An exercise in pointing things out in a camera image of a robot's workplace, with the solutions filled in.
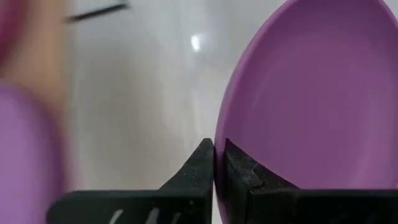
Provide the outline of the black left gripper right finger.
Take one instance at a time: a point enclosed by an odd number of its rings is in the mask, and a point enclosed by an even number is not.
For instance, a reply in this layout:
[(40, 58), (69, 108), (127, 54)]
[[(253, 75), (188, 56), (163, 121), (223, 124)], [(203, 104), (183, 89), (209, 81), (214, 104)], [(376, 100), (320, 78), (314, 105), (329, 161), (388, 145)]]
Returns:
[(229, 139), (223, 170), (229, 224), (398, 224), (398, 190), (300, 189)]

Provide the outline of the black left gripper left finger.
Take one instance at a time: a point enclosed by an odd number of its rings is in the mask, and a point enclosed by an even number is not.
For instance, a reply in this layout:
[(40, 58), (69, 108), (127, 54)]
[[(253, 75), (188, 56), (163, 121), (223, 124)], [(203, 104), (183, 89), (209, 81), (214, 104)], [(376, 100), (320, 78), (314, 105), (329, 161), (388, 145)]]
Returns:
[(211, 224), (214, 145), (205, 138), (157, 190), (77, 190), (49, 208), (47, 224)]

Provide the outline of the purple round plate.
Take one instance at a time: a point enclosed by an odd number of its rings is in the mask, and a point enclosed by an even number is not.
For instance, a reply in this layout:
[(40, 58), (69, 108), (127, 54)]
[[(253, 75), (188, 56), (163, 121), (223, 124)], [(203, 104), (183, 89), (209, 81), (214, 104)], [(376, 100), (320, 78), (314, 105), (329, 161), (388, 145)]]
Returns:
[(45, 224), (63, 194), (62, 142), (32, 95), (0, 82), (0, 224)]
[(384, 0), (287, 0), (229, 80), (215, 136), (300, 189), (398, 190), (398, 21)]

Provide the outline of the white table mat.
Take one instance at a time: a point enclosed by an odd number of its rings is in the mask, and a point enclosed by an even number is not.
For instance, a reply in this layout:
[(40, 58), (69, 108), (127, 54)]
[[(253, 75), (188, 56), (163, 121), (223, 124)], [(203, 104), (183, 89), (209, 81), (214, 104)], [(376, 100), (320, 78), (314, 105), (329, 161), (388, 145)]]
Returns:
[(214, 138), (239, 57), (286, 0), (71, 0), (76, 189), (157, 189)]

